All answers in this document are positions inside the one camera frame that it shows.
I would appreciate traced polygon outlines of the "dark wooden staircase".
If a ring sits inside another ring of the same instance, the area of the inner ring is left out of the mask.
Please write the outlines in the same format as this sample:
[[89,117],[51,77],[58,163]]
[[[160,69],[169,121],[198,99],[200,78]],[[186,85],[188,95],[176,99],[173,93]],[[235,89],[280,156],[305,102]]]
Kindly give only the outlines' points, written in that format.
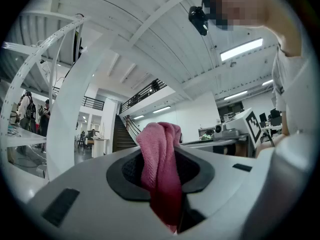
[[136,136],[141,132],[129,116],[115,116],[112,151],[122,151],[137,146]]

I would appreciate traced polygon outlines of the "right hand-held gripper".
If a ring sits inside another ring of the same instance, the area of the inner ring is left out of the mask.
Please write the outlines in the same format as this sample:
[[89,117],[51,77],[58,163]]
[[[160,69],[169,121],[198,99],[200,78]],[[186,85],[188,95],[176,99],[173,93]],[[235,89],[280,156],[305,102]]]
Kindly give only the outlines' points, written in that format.
[[252,108],[246,109],[227,120],[217,124],[212,134],[213,139],[240,140],[248,137],[253,148],[256,149],[262,129]]

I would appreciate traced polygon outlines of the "black balcony railing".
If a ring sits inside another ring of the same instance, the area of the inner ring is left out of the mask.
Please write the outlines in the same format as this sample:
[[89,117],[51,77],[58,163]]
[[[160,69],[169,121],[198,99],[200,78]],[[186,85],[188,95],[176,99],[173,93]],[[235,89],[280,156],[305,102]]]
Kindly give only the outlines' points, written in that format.
[[87,107],[87,108],[91,108],[99,111],[102,111],[104,109],[104,104],[105,104],[104,101],[91,98],[88,96],[84,96],[81,102],[81,105],[83,107]]

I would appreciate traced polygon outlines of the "person's white shirt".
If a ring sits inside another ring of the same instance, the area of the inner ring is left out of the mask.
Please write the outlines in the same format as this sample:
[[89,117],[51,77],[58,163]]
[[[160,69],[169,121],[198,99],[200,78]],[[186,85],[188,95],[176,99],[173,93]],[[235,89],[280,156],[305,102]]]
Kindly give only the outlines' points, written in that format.
[[285,114],[288,132],[320,132],[319,63],[310,49],[300,56],[288,57],[278,47],[275,55],[272,80],[276,109]]

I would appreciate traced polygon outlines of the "grey table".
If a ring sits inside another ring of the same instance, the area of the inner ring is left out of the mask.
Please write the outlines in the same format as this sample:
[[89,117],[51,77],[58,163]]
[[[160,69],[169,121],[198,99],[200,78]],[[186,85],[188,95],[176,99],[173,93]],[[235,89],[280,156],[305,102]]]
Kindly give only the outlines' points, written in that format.
[[213,146],[228,146],[235,144],[239,141],[247,141],[249,139],[248,134],[241,134],[236,137],[222,137],[222,138],[212,138],[212,139],[206,139],[206,140],[197,140],[197,141],[191,141],[191,142],[185,142],[181,143],[180,145],[191,147],[195,149],[201,149],[201,150],[212,150]]

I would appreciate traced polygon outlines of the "pink cloth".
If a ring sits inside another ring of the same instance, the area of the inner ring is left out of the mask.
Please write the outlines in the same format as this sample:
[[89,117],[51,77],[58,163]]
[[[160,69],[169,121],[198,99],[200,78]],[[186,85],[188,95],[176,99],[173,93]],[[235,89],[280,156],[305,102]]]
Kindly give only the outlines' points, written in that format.
[[150,207],[172,233],[177,232],[182,208],[174,149],[180,137],[180,126],[168,122],[151,122],[136,137],[144,161],[141,185],[150,193]]

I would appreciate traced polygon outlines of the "white perforated metal rack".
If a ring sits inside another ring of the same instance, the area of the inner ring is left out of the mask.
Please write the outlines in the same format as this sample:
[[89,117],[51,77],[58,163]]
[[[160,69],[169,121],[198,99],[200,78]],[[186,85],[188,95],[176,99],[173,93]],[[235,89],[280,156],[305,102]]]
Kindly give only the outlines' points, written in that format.
[[[30,72],[32,67],[35,63],[37,63],[42,54],[47,51],[52,45],[57,44],[59,47],[63,45],[65,40],[65,36],[69,33],[75,33],[76,30],[81,31],[83,29],[83,24],[87,22],[90,17],[82,17],[79,19],[73,18],[73,20],[63,28],[56,31],[54,34],[49,36],[45,41],[41,43],[41,45],[37,48],[28,47],[27,54],[28,57],[26,58],[25,62],[22,63],[21,67],[17,71],[16,75],[14,76],[10,87],[6,93],[5,101],[3,103],[3,107],[0,114],[0,151],[1,151],[1,158],[0,158],[0,165],[3,168],[7,168],[5,164],[7,162],[7,149],[9,146],[9,142],[13,141],[15,145],[17,145],[17,141],[21,141],[22,137],[12,138],[8,135],[8,126],[9,126],[9,116],[10,116],[10,109],[12,107],[12,102],[18,98],[19,93],[18,90],[21,87],[23,81],[25,80],[27,74]],[[72,57],[75,58],[75,63],[80,58],[78,54],[72,54]]]

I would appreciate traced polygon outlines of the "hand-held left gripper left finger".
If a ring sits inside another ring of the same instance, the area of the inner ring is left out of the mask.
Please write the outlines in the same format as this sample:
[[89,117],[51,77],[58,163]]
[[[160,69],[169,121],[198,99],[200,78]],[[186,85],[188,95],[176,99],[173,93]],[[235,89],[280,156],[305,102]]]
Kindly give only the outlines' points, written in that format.
[[[169,240],[174,234],[147,202],[127,201],[109,186],[107,170],[117,160],[140,152],[124,149],[80,162],[41,188],[27,203],[32,222],[53,240]],[[59,225],[44,217],[65,189],[79,192]]]

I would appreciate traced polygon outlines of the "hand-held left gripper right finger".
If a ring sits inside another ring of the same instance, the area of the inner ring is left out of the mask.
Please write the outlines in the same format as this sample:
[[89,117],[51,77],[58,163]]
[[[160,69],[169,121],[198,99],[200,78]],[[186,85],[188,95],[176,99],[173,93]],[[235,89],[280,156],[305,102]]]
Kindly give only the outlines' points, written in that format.
[[174,154],[182,189],[179,234],[217,212],[235,194],[256,162],[254,158],[182,145],[175,147]]

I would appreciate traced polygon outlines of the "person's right forearm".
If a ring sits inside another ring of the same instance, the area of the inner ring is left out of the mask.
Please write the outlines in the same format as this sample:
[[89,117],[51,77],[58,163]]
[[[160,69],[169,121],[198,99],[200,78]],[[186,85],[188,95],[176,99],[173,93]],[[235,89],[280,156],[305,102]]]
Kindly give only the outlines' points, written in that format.
[[262,150],[276,147],[284,138],[288,137],[289,135],[290,135],[289,130],[287,128],[283,128],[281,131],[281,134],[272,140],[273,144],[271,143],[271,141],[269,141],[269,142],[263,142],[257,146],[255,157],[257,158]]

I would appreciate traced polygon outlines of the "black mezzanine railing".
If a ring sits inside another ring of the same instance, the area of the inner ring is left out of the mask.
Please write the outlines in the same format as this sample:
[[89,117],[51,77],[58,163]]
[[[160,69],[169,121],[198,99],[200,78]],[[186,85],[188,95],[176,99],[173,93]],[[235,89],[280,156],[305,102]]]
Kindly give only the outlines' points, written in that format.
[[123,113],[127,111],[129,108],[133,107],[137,103],[141,102],[142,100],[148,98],[149,96],[153,95],[154,93],[158,92],[159,90],[163,89],[167,85],[159,80],[158,78],[153,80],[150,84],[146,87],[141,89],[137,92],[134,96],[129,98],[126,102],[120,105],[119,113]]

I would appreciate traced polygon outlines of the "white counter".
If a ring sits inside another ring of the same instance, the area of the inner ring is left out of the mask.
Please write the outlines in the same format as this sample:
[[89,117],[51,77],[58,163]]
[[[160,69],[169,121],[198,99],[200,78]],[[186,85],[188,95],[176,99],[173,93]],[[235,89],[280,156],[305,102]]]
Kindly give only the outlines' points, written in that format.
[[107,138],[100,138],[94,137],[93,138],[93,145],[92,145],[92,158],[102,157],[107,152],[108,147],[108,139]]

